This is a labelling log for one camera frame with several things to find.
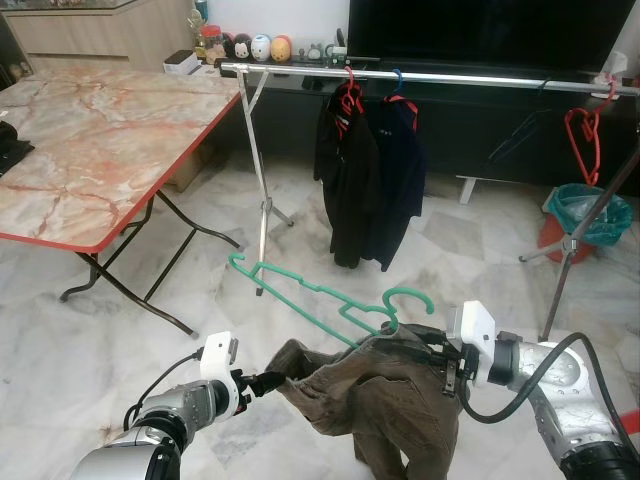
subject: blue hanger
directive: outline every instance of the blue hanger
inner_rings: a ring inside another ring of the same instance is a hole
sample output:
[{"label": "blue hanger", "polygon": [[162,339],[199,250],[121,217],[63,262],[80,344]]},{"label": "blue hanger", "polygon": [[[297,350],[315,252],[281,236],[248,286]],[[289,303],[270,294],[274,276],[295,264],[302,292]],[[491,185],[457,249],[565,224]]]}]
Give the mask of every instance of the blue hanger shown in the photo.
[{"label": "blue hanger", "polygon": [[398,75],[398,86],[393,91],[393,93],[398,94],[402,90],[402,83],[403,83],[403,81],[402,81],[402,72],[398,68],[394,68],[392,70],[392,72],[395,73],[396,75]]},{"label": "blue hanger", "polygon": [[393,297],[394,295],[410,295],[412,297],[416,297],[424,302],[424,304],[427,307],[426,312],[428,314],[432,314],[435,311],[435,308],[433,306],[433,302],[431,301],[431,299],[427,297],[424,293],[420,292],[419,290],[414,290],[413,288],[405,288],[405,287],[390,288],[389,290],[384,292],[384,294],[382,295],[382,303],[384,304],[384,307],[381,307],[378,305],[365,305],[363,303],[357,302],[356,300],[353,300],[352,298],[349,298],[344,293],[340,293],[333,290],[332,288],[323,287],[322,285],[314,285],[312,283],[306,282],[301,275],[298,275],[297,273],[289,272],[288,270],[280,268],[276,265],[271,265],[265,262],[256,262],[256,264],[253,266],[251,270],[247,270],[242,265],[238,265],[237,263],[237,260],[244,260],[244,259],[245,259],[245,256],[241,253],[232,253],[231,255],[229,255],[229,263],[233,268],[238,270],[244,276],[249,277],[251,280],[253,280],[255,283],[260,285],[266,291],[274,295],[281,302],[286,303],[290,308],[298,312],[300,315],[302,315],[304,318],[309,320],[311,323],[320,327],[329,335],[332,335],[337,339],[343,341],[344,343],[346,343],[352,348],[358,348],[358,343],[353,340],[350,340],[349,338],[339,333],[337,330],[328,326],[326,323],[318,320],[316,317],[314,317],[313,315],[311,315],[310,313],[308,313],[307,311],[305,311],[304,309],[302,309],[301,307],[293,303],[283,294],[278,292],[275,288],[267,284],[264,280],[261,280],[260,278],[258,278],[257,277],[258,271],[260,271],[261,268],[264,268],[265,270],[270,270],[272,272],[279,273],[280,275],[284,275],[285,277],[289,277],[296,280],[300,285],[302,285],[305,288],[308,288],[309,290],[312,290],[314,292],[326,293],[327,295],[330,295],[334,298],[337,298],[338,300],[343,301],[344,305],[338,309],[338,313],[343,318],[347,319],[349,322],[366,330],[370,335],[380,335],[380,331],[376,330],[371,325],[367,325],[363,321],[355,318],[353,315],[349,313],[349,309],[356,308],[365,313],[378,312],[386,315],[387,317],[389,317],[389,320],[391,321],[390,327],[393,332],[395,332],[398,329],[398,318],[395,315],[398,309],[391,304],[391,297]]}]

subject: black metal table leg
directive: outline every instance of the black metal table leg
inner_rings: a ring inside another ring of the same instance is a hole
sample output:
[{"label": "black metal table leg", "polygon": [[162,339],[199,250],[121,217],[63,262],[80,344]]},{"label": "black metal table leg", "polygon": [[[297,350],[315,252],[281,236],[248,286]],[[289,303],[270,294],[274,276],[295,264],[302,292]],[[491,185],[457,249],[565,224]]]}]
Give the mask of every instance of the black metal table leg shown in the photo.
[{"label": "black metal table leg", "polygon": [[120,283],[120,281],[117,278],[115,278],[113,275],[111,275],[107,271],[106,268],[104,268],[96,260],[94,260],[94,258],[91,255],[88,255],[86,253],[77,253],[77,255],[82,260],[87,262],[92,269],[94,269],[96,272],[98,272],[100,275],[102,275],[107,282],[109,282],[111,285],[116,287],[120,291],[120,293],[122,293],[129,300],[131,300],[132,302],[137,303],[138,305],[140,305],[145,310],[148,310],[151,313],[153,313],[155,315],[158,315],[159,317],[165,319],[167,322],[169,322],[172,325],[178,327],[180,330],[182,330],[184,333],[186,333],[187,335],[191,336],[192,338],[198,338],[198,333],[194,332],[192,329],[187,327],[180,320],[178,320],[177,318],[175,318],[175,317],[169,315],[168,313],[160,310],[159,308],[156,308],[153,305],[145,302],[143,299],[141,299],[135,293],[133,293],[131,290],[129,290],[127,287],[125,287],[122,283]]},{"label": "black metal table leg", "polygon": [[[96,263],[98,262],[98,254],[97,253],[92,253],[91,254],[91,258],[93,258],[96,261]],[[100,275],[98,274],[98,271],[95,268],[90,268],[89,269],[89,281],[87,283],[85,283],[84,285],[80,285],[78,287],[69,288],[68,290],[65,290],[64,292],[62,292],[62,295],[60,295],[60,301],[62,303],[64,303],[69,299],[69,295],[71,295],[73,293],[84,292],[85,290],[89,290],[91,287],[93,287],[95,285],[95,283],[98,280],[98,278],[100,278]]]},{"label": "black metal table leg", "polygon": [[176,207],[171,200],[167,198],[167,196],[162,193],[160,190],[156,192],[156,195],[160,200],[167,204],[167,206],[175,213],[180,220],[189,225],[191,228],[198,230],[199,232],[206,233],[207,235],[212,235],[214,237],[221,238],[225,242],[233,245],[235,248],[240,248],[240,244],[236,242],[234,239],[227,237],[224,233],[216,232],[215,230],[209,230],[208,228],[203,227],[202,225],[198,225],[196,222],[187,217],[182,211]]},{"label": "black metal table leg", "polygon": [[156,195],[158,197],[160,197],[160,199],[164,203],[167,204],[167,206],[173,211],[173,213],[175,213],[178,216],[178,218],[180,218],[180,220],[182,220],[187,225],[189,225],[192,228],[192,230],[189,233],[189,236],[187,237],[187,239],[184,242],[182,242],[182,244],[180,245],[180,248],[178,249],[178,251],[171,258],[171,260],[169,261],[169,264],[164,268],[164,270],[162,271],[162,273],[160,274],[158,279],[154,282],[154,284],[151,287],[151,289],[147,292],[147,294],[144,297],[144,299],[138,297],[131,290],[129,290],[127,287],[125,287],[119,280],[117,280],[113,275],[111,275],[108,272],[107,269],[115,261],[115,259],[118,258],[118,256],[124,251],[124,249],[129,245],[131,240],[133,240],[133,238],[138,234],[138,232],[140,232],[142,227],[144,227],[144,225],[149,221],[149,218],[151,218],[151,210],[152,210],[152,207],[153,207],[153,197],[147,203],[147,209],[146,209],[146,212],[144,214],[144,217],[141,220],[129,223],[123,229],[123,232],[125,230],[127,230],[128,228],[133,228],[133,231],[130,234],[128,234],[127,238],[116,249],[116,251],[107,259],[107,261],[104,263],[104,265],[100,265],[100,263],[98,262],[98,254],[97,253],[95,253],[95,254],[87,254],[87,253],[76,252],[76,254],[80,258],[82,258],[86,263],[89,264],[89,267],[91,269],[91,276],[89,278],[89,282],[86,283],[85,285],[81,285],[81,286],[78,286],[78,287],[73,287],[73,288],[70,288],[67,291],[65,291],[60,296],[60,301],[65,302],[69,298],[69,295],[71,295],[73,293],[77,293],[77,292],[82,292],[84,290],[88,290],[89,288],[91,288],[96,283],[96,281],[101,276],[103,276],[105,278],[105,280],[107,280],[109,283],[111,283],[111,285],[116,287],[129,300],[137,303],[138,305],[140,305],[145,310],[148,310],[151,313],[154,313],[155,315],[158,315],[159,317],[165,319],[167,322],[170,322],[171,324],[175,325],[180,330],[185,332],[187,335],[190,335],[193,338],[198,338],[197,332],[194,332],[193,330],[191,330],[189,327],[187,327],[184,323],[182,323],[177,318],[175,318],[175,317],[169,315],[168,313],[166,313],[166,312],[154,307],[153,305],[149,304],[148,300],[151,298],[151,296],[158,289],[158,287],[160,286],[162,281],[165,279],[165,277],[167,276],[169,271],[173,268],[173,266],[177,262],[177,260],[180,257],[180,255],[182,255],[182,253],[184,252],[184,250],[187,247],[187,245],[189,244],[189,242],[191,242],[191,240],[193,239],[193,237],[196,234],[196,232],[202,232],[202,233],[206,233],[207,235],[212,235],[214,237],[218,237],[218,238],[224,240],[225,242],[233,245],[235,248],[239,248],[240,244],[238,242],[236,242],[235,240],[233,240],[232,238],[229,238],[228,236],[226,236],[224,233],[216,232],[215,230],[210,230],[210,229],[205,228],[205,227],[203,227],[201,225],[198,225],[197,223],[192,221],[184,213],[182,213],[182,211],[180,211],[180,209],[178,209],[178,207],[176,207],[171,202],[171,200],[169,200],[167,198],[167,196],[164,193],[162,193],[161,191],[157,191]]}]

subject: marble tabletop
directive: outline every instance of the marble tabletop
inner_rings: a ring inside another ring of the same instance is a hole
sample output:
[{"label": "marble tabletop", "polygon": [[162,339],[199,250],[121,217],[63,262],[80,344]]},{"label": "marble tabletop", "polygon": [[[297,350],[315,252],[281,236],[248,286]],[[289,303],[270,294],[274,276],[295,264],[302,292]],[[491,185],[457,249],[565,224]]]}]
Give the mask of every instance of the marble tabletop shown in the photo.
[{"label": "marble tabletop", "polygon": [[102,251],[238,98],[235,79],[87,68],[0,92],[36,147],[0,177],[0,238]]}]

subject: black jacket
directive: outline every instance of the black jacket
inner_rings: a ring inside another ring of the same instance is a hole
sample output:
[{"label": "black jacket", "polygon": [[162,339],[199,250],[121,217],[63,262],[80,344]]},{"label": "black jacket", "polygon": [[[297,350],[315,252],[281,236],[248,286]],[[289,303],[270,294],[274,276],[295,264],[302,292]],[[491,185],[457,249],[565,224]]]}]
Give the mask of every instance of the black jacket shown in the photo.
[{"label": "black jacket", "polygon": [[371,219],[362,258],[385,272],[413,216],[422,214],[426,159],[416,137],[417,107],[400,96],[365,103],[380,156],[383,202]]},{"label": "black jacket", "polygon": [[[335,262],[355,268],[382,198],[376,142],[356,106],[350,113],[343,110],[341,97],[345,91],[345,85],[339,87],[320,113],[314,179],[322,180],[333,228],[330,251],[335,253]],[[346,130],[338,128],[336,122]]]}]

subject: white box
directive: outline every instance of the white box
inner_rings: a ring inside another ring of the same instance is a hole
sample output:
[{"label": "white box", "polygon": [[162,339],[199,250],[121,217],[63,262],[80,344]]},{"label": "white box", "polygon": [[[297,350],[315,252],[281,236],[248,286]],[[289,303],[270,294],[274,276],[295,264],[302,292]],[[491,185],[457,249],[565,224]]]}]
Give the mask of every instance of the white box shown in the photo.
[{"label": "white box", "polygon": [[191,50],[178,50],[162,64],[165,73],[177,75],[189,75],[199,65],[198,57]]}]

